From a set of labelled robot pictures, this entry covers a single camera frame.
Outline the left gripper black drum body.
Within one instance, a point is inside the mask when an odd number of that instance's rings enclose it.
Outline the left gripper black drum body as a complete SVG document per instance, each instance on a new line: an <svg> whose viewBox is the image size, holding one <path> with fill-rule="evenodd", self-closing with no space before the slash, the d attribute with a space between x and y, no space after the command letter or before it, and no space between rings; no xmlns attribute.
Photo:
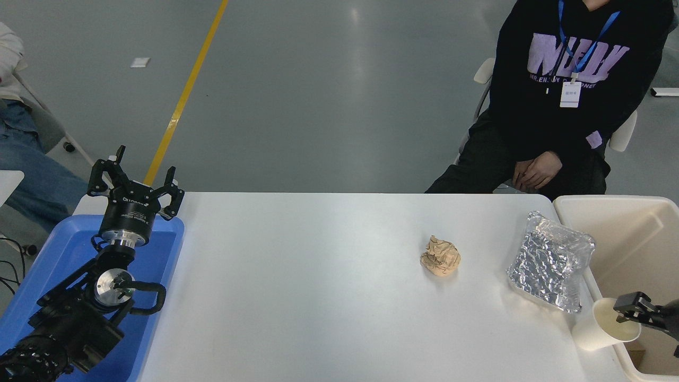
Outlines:
<svg viewBox="0 0 679 382"><path fill-rule="evenodd" d="M148 241L160 210L160 202L152 193L150 187L138 182L112 189L100 235L109 239L114 232L126 231L136 234L141 241Z"/></svg>

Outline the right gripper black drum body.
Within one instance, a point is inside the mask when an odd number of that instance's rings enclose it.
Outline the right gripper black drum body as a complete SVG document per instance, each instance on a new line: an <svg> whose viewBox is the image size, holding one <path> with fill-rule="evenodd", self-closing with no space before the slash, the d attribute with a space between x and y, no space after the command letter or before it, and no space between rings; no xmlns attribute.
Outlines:
<svg viewBox="0 0 679 382"><path fill-rule="evenodd" d="M674 340L678 341L678 299L672 300L662 306L657 305L659 316L664 326L663 331Z"/></svg>

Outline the person's left hand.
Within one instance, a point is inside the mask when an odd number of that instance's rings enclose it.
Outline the person's left hand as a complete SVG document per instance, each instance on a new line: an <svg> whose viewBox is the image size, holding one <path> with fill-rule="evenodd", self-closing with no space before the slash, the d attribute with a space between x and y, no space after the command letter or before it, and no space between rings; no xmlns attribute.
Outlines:
<svg viewBox="0 0 679 382"><path fill-rule="evenodd" d="M546 151L533 159L533 164L524 174L523 181L528 189L541 189L553 180L562 169L560 157L553 151Z"/></svg>

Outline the person's right hand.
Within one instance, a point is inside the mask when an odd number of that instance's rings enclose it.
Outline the person's right hand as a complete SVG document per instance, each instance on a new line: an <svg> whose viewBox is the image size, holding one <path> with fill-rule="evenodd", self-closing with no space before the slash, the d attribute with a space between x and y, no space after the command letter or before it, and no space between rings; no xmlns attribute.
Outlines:
<svg viewBox="0 0 679 382"><path fill-rule="evenodd" d="M533 164L533 160L519 161L516 163L514 173L512 175L512 186L515 189L518 189L519 191L526 191L528 189L528 186L526 186L523 178L531 164Z"/></svg>

